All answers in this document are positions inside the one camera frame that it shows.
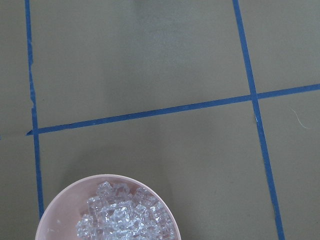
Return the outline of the pink bowl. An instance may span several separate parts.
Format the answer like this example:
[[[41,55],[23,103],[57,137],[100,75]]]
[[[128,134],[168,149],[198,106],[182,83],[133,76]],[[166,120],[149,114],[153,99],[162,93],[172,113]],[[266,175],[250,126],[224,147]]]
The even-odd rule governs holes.
[[[103,182],[110,184],[125,183],[131,191],[146,188],[155,195],[171,217],[176,239],[181,239],[178,225],[164,201],[145,184],[121,175],[100,174],[80,179],[62,190],[48,205],[39,222],[35,238],[37,240],[81,240],[77,236],[76,224],[88,212],[87,200],[96,195]]]

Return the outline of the pile of ice cubes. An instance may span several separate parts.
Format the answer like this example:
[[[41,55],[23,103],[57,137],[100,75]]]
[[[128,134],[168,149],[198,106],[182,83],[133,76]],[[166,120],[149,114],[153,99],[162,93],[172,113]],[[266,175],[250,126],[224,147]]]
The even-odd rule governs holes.
[[[174,240],[174,223],[163,203],[144,187],[98,185],[88,211],[76,224],[81,240]]]

